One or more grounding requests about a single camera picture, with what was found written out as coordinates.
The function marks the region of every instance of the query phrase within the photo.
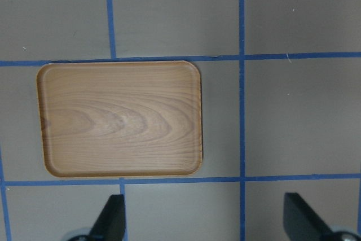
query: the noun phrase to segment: blue tape line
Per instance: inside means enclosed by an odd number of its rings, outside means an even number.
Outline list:
[[[154,62],[154,61],[172,61],[186,60],[189,62],[212,62],[221,60],[239,60],[238,55],[222,56],[146,56],[129,57],[116,59],[84,59],[84,60],[0,60],[0,67],[9,66],[43,66],[50,63],[93,63],[93,62]]]
[[[159,178],[159,179],[124,179],[126,185],[142,185],[152,183],[219,183],[239,182],[239,177],[199,177],[199,178]]]
[[[314,52],[314,53],[289,53],[289,54],[258,54],[246,55],[246,60],[267,59],[322,59],[322,58],[359,58],[361,52]]]
[[[324,53],[220,55],[220,56],[144,56],[144,57],[140,56],[140,57],[128,57],[128,58],[82,59],[82,60],[9,60],[9,61],[0,60],[0,67],[1,66],[3,67],[42,66],[49,63],[153,62],[153,61],[172,61],[172,60],[187,60],[189,62],[211,62],[211,61],[221,61],[221,60],[240,60],[240,58],[243,58],[244,60],[361,58],[361,52],[324,52]]]
[[[107,0],[107,13],[108,13],[109,46],[111,50],[111,58],[114,59],[117,57],[117,53],[115,48],[113,0]]]
[[[245,229],[246,229],[246,183],[240,182],[240,240],[245,241]]]
[[[119,185],[118,179],[55,180],[55,181],[6,181],[6,186],[84,186]]]
[[[245,26],[244,2],[239,0],[239,128],[240,128],[240,241],[245,240]]]
[[[282,175],[282,176],[247,176],[246,182],[271,182],[271,181],[307,181],[325,179],[358,179],[361,173],[344,174],[303,174],[303,175]]]
[[[126,195],[125,195],[125,184],[124,184],[124,179],[120,178],[120,184],[119,184],[119,189],[120,189],[120,193],[123,194],[124,196],[124,206],[125,206],[125,217],[126,217]],[[128,226],[127,224],[125,225],[125,232],[124,232],[124,236],[123,236],[123,241],[128,241]]]
[[[6,198],[6,185],[3,171],[2,155],[0,148],[0,190],[1,190],[1,201],[2,201],[2,212],[4,217],[6,240],[11,241],[11,228],[10,228],[10,219],[9,211],[7,207],[7,198]]]
[[[200,178],[154,178],[154,179],[85,179],[55,181],[6,181],[6,186],[84,186],[84,185],[141,185],[150,183],[218,183],[239,182],[239,177],[200,177]]]
[[[359,210],[357,215],[357,232],[361,234],[361,179],[359,181]]]

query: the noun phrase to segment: grid square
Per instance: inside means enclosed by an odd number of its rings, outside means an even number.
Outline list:
[[[239,175],[238,62],[195,62],[202,80],[204,160],[192,177]],[[7,181],[54,180],[44,166],[36,74],[0,69],[0,144]]]
[[[9,187],[12,238],[67,241],[87,234],[112,194],[119,186]]]
[[[238,0],[113,0],[117,56],[235,55]]]
[[[239,240],[239,183],[126,186],[129,240]]]
[[[246,174],[359,173],[360,59],[246,63]]]
[[[248,182],[246,240],[289,241],[283,229],[283,197],[297,192],[331,228],[355,232],[358,220],[357,179]]]
[[[361,51],[359,0],[245,0],[247,54]]]
[[[106,0],[0,3],[0,60],[109,58]]]

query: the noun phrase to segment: rectangular tray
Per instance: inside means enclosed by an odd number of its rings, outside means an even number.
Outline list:
[[[37,87],[55,176],[189,175],[201,165],[201,82],[189,62],[48,64]]]

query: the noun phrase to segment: wooden tray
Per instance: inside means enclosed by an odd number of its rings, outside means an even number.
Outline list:
[[[201,165],[200,75],[189,62],[48,64],[37,87],[55,176],[189,175]]]

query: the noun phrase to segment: gray surface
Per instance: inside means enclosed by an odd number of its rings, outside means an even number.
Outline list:
[[[32,186],[7,190],[13,241],[63,241],[87,234],[119,186]]]
[[[238,62],[196,62],[202,76],[204,161],[192,177],[239,175]],[[0,142],[7,181],[52,180],[43,163],[36,74],[40,67],[0,69]]]
[[[283,196],[297,192],[328,225],[355,230],[358,180],[249,182],[246,184],[246,240],[289,241],[283,229]]]
[[[246,174],[359,173],[360,59],[246,63]]]
[[[239,176],[238,62],[195,62],[202,79],[204,158],[192,177]]]
[[[0,0],[0,60],[109,57],[106,0]]]
[[[0,60],[110,57],[106,0],[0,4]],[[238,54],[238,0],[114,0],[113,5],[119,57]],[[359,0],[246,0],[245,7],[248,54],[361,51]],[[359,173],[360,59],[291,62],[246,64],[247,175]],[[196,65],[202,74],[205,153],[193,177],[238,176],[238,64]],[[0,67],[7,181],[55,179],[43,166],[38,69]],[[280,212],[287,190],[301,192],[330,224],[355,229],[358,182],[247,183],[246,239],[286,241]],[[86,231],[104,198],[119,192],[112,185],[7,188],[12,241],[65,241]],[[239,240],[238,183],[125,188],[129,241]],[[5,240],[1,218],[0,240]]]
[[[7,181],[55,179],[45,169],[38,115],[39,67],[0,68],[0,143]]]
[[[126,187],[129,240],[239,240],[239,184]]]
[[[238,54],[238,0],[114,0],[117,56]]]
[[[246,53],[361,51],[360,0],[245,0]]]

